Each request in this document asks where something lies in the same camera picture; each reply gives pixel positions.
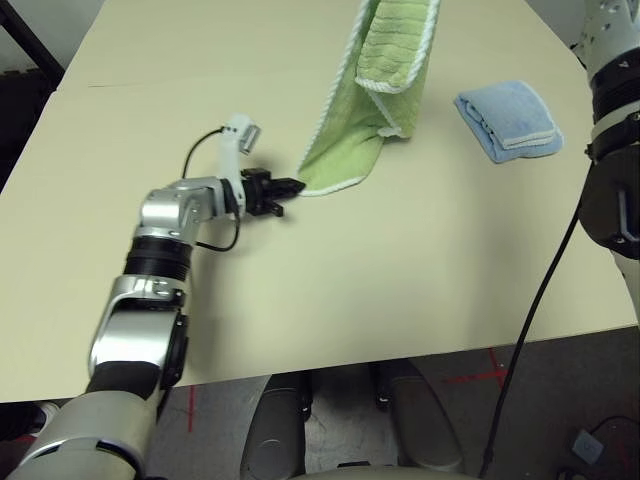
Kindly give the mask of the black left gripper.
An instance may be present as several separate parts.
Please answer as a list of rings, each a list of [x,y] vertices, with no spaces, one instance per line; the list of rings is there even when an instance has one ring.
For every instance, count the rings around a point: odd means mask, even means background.
[[[268,170],[248,168],[241,171],[246,197],[246,212],[254,217],[273,215],[281,218],[284,208],[279,201],[297,197],[306,184],[293,178],[274,179]]]

